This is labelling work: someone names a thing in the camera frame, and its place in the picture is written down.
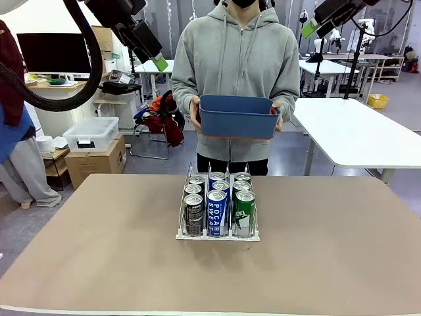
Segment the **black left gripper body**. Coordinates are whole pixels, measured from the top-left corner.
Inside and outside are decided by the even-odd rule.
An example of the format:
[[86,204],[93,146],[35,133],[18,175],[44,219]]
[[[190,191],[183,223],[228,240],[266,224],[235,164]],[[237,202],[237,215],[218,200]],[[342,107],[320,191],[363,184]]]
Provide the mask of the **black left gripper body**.
[[132,17],[146,6],[145,0],[86,0],[84,3],[102,26],[131,24]]

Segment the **person's right hand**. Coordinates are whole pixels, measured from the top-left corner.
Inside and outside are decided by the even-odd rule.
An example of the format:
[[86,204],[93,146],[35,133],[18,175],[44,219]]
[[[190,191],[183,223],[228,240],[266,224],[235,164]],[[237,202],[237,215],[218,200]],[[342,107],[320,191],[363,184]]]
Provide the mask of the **person's right hand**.
[[193,124],[195,130],[197,132],[201,131],[201,123],[200,123],[200,98],[194,95],[191,98],[189,104],[189,115],[191,119],[191,123]]

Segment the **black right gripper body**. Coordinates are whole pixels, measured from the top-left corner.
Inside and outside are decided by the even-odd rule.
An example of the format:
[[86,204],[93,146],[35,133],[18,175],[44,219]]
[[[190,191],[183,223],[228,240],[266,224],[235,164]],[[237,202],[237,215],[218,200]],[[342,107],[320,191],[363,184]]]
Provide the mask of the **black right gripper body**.
[[333,28],[341,26],[364,8],[361,0],[325,0],[314,10],[314,21],[318,26],[327,24]]

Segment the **person's left hand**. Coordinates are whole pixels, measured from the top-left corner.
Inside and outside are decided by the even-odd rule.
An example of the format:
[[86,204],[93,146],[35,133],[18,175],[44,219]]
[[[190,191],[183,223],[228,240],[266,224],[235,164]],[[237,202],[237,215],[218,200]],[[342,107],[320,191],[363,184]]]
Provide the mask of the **person's left hand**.
[[280,101],[273,102],[270,108],[270,114],[278,116],[275,131],[281,132],[284,121],[282,117],[282,103]]

